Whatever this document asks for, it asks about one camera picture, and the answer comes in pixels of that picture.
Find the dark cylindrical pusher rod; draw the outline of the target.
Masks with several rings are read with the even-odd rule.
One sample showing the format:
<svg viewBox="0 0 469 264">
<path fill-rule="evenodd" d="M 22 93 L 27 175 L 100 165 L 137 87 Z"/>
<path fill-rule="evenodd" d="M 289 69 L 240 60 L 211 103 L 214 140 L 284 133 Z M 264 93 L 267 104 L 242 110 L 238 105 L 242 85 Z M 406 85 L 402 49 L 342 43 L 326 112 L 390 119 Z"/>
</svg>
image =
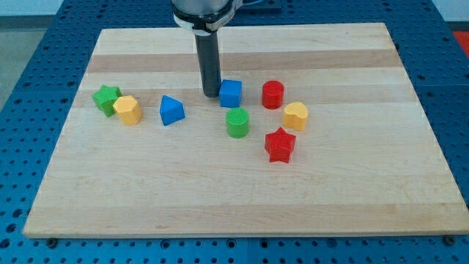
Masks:
<svg viewBox="0 0 469 264">
<path fill-rule="evenodd" d="M 202 89 L 206 97 L 216 98 L 221 88 L 221 63 L 218 50 L 218 33 L 195 36 Z"/>
</svg>

